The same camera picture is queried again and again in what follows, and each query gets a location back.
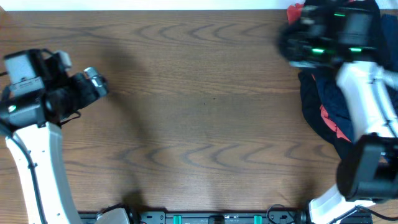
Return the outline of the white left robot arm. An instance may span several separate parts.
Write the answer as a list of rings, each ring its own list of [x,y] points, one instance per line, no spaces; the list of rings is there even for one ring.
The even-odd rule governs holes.
[[[93,67],[72,77],[57,69],[48,80],[10,76],[1,98],[1,134],[17,167],[29,223],[85,223],[72,199],[61,127],[108,94],[106,80]]]

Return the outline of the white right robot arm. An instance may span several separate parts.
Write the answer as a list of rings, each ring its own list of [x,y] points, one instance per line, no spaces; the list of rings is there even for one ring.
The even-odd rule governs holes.
[[[307,1],[279,36],[280,54],[297,68],[328,69],[354,129],[354,148],[336,183],[296,213],[295,223],[357,223],[360,212],[397,198],[397,113],[388,88],[381,13],[375,1]]]

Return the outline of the black shorts white waistband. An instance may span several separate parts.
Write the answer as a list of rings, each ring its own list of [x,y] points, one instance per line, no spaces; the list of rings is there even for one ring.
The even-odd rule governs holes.
[[[387,68],[390,57],[382,55],[387,50],[387,44],[376,1],[305,1],[304,4],[336,6],[330,29],[335,41],[331,68],[362,60]]]

